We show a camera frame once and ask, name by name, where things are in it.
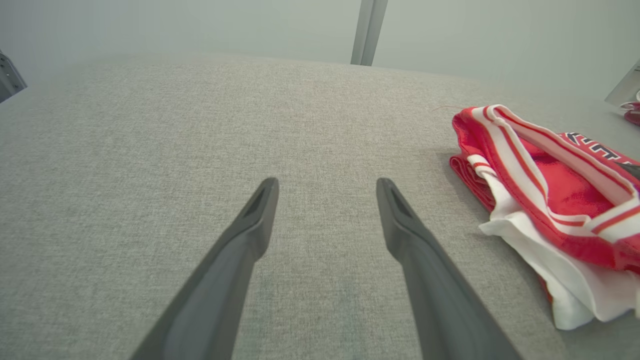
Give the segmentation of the grey partition frame post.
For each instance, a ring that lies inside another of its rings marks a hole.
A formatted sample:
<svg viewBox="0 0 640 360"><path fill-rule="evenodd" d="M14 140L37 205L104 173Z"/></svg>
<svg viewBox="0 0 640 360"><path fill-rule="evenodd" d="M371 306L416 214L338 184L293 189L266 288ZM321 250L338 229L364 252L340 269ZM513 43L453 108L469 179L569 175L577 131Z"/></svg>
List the grey partition frame post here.
<svg viewBox="0 0 640 360"><path fill-rule="evenodd" d="M389 0L361 0L350 64L372 66Z"/></svg>

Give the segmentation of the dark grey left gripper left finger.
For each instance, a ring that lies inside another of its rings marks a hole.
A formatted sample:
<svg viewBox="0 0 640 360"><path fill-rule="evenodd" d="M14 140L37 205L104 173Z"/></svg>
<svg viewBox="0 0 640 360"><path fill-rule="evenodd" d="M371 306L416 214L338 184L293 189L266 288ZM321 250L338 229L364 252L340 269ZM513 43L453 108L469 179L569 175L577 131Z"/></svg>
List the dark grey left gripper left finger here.
<svg viewBox="0 0 640 360"><path fill-rule="evenodd" d="M274 228L279 181L265 178L130 360L231 360L249 282Z"/></svg>

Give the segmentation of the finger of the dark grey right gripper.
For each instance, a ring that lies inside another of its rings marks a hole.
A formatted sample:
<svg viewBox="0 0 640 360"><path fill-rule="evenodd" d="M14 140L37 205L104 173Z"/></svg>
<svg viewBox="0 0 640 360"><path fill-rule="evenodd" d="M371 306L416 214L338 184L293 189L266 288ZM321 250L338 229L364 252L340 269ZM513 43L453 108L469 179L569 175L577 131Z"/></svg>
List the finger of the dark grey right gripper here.
<svg viewBox="0 0 640 360"><path fill-rule="evenodd" d="M640 182L640 165L633 164L631 162L618 162L618 166L621 167L624 171L629 173L631 177L635 178L638 182Z"/></svg>

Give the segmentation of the dark grey metal bracket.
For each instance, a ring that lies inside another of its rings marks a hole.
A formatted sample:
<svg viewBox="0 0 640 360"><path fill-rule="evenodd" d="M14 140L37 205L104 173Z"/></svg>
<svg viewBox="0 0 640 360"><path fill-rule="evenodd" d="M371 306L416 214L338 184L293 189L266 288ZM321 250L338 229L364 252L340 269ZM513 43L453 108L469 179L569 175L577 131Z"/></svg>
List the dark grey metal bracket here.
<svg viewBox="0 0 640 360"><path fill-rule="evenodd" d="M13 61L0 50L0 104L27 87Z"/></svg>

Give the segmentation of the red shorts with white stripe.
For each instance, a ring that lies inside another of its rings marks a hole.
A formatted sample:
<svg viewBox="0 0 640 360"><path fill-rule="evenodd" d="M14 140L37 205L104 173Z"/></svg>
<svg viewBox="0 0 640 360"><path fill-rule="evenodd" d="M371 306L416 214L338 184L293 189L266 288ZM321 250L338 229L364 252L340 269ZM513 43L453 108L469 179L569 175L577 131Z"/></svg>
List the red shorts with white stripe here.
<svg viewBox="0 0 640 360"><path fill-rule="evenodd" d="M633 125L640 126L640 101L629 101L619 106L624 111L623 118Z"/></svg>

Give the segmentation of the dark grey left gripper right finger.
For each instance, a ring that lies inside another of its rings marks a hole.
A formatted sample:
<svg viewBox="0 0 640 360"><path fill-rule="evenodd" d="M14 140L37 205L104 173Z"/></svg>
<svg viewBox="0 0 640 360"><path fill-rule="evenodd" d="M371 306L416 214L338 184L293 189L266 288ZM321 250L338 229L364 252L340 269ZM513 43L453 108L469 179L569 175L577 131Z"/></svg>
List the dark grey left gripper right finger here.
<svg viewBox="0 0 640 360"><path fill-rule="evenodd" d="M401 264L423 360L522 360L400 189L375 187L386 247Z"/></svg>

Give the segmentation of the red white basketball jersey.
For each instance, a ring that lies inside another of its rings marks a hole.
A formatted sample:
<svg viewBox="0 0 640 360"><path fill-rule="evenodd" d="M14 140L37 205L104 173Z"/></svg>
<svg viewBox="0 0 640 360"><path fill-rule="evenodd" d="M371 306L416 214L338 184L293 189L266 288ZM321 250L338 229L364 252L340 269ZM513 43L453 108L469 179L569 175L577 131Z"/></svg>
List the red white basketball jersey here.
<svg viewBox="0 0 640 360"><path fill-rule="evenodd" d="M505 105L452 119L449 164L489 210L480 230L537 274L558 330L640 318L640 162L576 132L555 133Z"/></svg>

